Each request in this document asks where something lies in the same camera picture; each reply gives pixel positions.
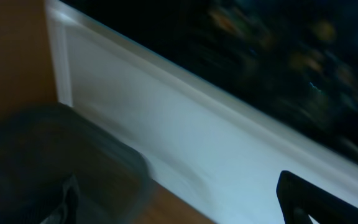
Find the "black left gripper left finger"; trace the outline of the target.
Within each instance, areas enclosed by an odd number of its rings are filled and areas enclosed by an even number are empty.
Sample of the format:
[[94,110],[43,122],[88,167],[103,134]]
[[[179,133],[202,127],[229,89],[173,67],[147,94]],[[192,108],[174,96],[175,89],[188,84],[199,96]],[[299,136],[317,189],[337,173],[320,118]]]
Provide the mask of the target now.
[[0,120],[0,223],[41,223],[57,202],[63,220],[130,223],[152,195],[145,158],[135,149],[57,104]]

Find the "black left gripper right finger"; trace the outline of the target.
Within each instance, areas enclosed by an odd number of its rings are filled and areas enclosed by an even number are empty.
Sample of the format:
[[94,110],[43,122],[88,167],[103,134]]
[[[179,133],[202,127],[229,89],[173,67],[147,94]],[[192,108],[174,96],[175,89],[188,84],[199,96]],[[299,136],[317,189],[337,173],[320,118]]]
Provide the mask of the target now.
[[285,224],[358,224],[358,208],[283,170],[276,188]]

